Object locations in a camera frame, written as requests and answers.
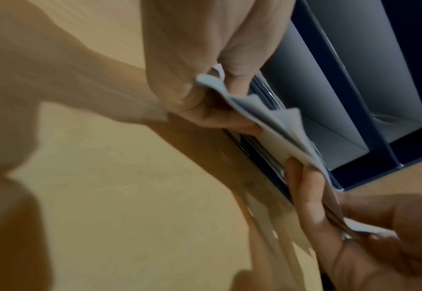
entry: wooden surface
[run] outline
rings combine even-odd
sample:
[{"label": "wooden surface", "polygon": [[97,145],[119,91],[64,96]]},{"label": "wooden surface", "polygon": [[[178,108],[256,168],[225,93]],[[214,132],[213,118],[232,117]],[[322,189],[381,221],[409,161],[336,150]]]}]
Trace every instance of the wooden surface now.
[{"label": "wooden surface", "polygon": [[[158,106],[139,24],[132,0],[0,0],[0,290],[320,290],[293,207]],[[353,194],[391,192],[422,163]]]}]

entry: wooden table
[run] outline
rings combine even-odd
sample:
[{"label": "wooden table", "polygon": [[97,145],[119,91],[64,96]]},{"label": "wooden table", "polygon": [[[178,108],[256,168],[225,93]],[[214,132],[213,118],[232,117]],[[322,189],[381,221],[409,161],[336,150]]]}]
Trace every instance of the wooden table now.
[{"label": "wooden table", "polygon": [[[407,191],[422,163],[354,192]],[[295,288],[321,285],[293,207],[158,106],[137,1],[0,0],[0,290]]]}]

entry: paper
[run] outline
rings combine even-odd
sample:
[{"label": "paper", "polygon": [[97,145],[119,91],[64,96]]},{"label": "paper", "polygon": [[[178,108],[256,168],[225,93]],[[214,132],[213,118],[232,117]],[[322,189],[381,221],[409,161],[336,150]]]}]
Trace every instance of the paper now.
[{"label": "paper", "polygon": [[281,156],[275,158],[285,160],[295,157],[304,165],[319,169],[327,181],[322,201],[329,219],[342,230],[352,232],[344,223],[342,210],[334,194],[326,167],[305,134],[300,111],[297,108],[270,110],[254,94],[247,97],[231,95],[223,83],[221,70],[216,69],[220,72],[220,79],[211,75],[200,75],[196,79],[197,82],[219,92],[233,109],[259,124],[265,130],[264,135],[268,135],[267,138],[277,140],[276,143],[271,144],[280,145],[277,152]]}]

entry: skin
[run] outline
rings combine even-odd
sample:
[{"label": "skin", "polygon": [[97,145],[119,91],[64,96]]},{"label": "skin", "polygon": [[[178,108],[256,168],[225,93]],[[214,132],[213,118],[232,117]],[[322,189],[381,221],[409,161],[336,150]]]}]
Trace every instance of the skin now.
[{"label": "skin", "polygon": [[337,290],[422,290],[422,195],[339,195],[346,217],[398,235],[368,235],[361,247],[342,240],[326,219],[320,172],[290,159],[286,181],[300,225]]},{"label": "skin", "polygon": [[283,37],[294,0],[141,0],[147,80],[171,112],[205,128],[258,135],[196,76],[220,63],[234,95],[249,84]]}]

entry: file organizer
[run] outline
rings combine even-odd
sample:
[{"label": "file organizer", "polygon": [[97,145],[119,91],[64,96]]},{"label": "file organizer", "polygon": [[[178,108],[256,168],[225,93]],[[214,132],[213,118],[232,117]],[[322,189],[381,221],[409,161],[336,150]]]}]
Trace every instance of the file organizer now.
[{"label": "file organizer", "polygon": [[[422,1],[298,0],[251,93],[302,111],[336,188],[365,184],[422,160],[420,31]],[[232,138],[289,198],[282,161],[255,138]]]}]

